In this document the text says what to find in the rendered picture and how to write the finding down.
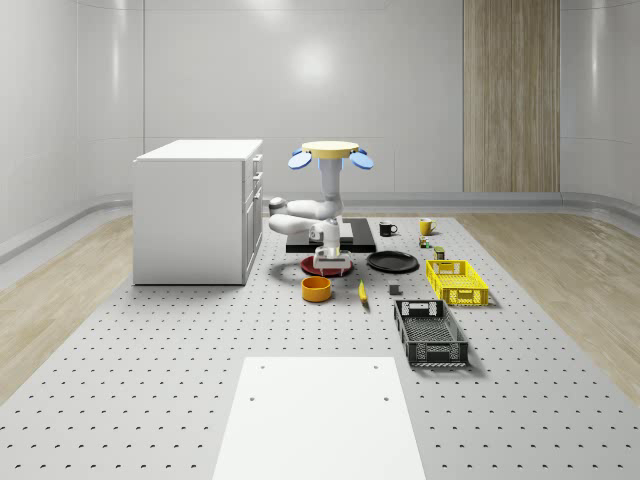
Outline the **white board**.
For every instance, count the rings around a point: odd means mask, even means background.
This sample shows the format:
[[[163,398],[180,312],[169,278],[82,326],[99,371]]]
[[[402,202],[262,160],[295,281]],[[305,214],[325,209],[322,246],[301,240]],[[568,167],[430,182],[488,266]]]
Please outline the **white board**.
[[[391,357],[248,357],[213,480],[425,480]]]

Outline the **white cabinet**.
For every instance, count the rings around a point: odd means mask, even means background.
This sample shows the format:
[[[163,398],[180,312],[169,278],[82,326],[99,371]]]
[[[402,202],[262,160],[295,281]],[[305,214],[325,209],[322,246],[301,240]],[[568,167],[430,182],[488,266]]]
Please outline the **white cabinet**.
[[[176,140],[133,163],[133,281],[243,285],[261,241],[259,139]]]

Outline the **dark grey basket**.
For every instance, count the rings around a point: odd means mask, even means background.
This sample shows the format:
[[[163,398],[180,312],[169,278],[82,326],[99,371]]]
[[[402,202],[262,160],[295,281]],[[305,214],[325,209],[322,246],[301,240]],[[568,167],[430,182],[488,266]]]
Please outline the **dark grey basket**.
[[[396,300],[394,316],[411,364],[468,363],[468,340],[444,301]]]

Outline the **black stove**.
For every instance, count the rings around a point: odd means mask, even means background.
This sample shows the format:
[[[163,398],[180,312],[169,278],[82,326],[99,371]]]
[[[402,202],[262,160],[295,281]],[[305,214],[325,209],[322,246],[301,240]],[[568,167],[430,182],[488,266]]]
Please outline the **black stove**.
[[[369,223],[365,218],[346,218],[344,224],[350,224],[353,234],[352,240],[340,241],[342,250],[352,253],[373,253],[376,251],[376,244],[372,235]],[[315,252],[321,242],[315,242],[309,239],[307,232],[301,232],[295,235],[289,235],[286,242],[287,253],[309,253]]]

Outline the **yellow bowl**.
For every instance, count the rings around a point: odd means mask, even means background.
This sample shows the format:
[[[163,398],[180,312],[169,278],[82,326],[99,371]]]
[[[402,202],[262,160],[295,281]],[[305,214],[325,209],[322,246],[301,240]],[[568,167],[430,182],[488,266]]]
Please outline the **yellow bowl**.
[[[306,277],[301,281],[301,292],[308,302],[324,302],[331,297],[331,281],[322,276]]]

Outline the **yellow basket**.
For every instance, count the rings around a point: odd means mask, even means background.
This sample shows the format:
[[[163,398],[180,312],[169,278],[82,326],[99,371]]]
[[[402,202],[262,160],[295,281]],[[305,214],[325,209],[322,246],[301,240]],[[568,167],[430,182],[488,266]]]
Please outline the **yellow basket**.
[[[437,298],[449,305],[488,304],[488,286],[466,260],[428,260],[426,276]]]

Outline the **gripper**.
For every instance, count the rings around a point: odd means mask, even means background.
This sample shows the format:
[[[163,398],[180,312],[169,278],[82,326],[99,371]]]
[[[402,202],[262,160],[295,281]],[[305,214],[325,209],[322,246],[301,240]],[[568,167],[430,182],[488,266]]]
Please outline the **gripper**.
[[[321,276],[342,276],[351,270],[351,255],[337,248],[318,247],[313,256],[313,268]]]

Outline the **black plate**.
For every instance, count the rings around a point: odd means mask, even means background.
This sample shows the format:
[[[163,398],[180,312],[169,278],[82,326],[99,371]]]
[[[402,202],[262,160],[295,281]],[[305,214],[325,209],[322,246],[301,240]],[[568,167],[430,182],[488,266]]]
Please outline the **black plate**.
[[[367,264],[386,273],[410,273],[419,268],[418,260],[410,254],[399,251],[378,251],[367,257]]]

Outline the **red plate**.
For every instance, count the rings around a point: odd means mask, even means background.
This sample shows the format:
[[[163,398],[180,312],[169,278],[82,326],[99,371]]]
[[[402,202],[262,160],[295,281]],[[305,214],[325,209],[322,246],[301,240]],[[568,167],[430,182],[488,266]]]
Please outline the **red plate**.
[[[300,267],[309,275],[330,278],[348,274],[353,269],[353,263],[350,263],[350,266],[344,270],[340,268],[326,268],[324,270],[320,270],[313,267],[313,256],[308,256],[300,262]]]

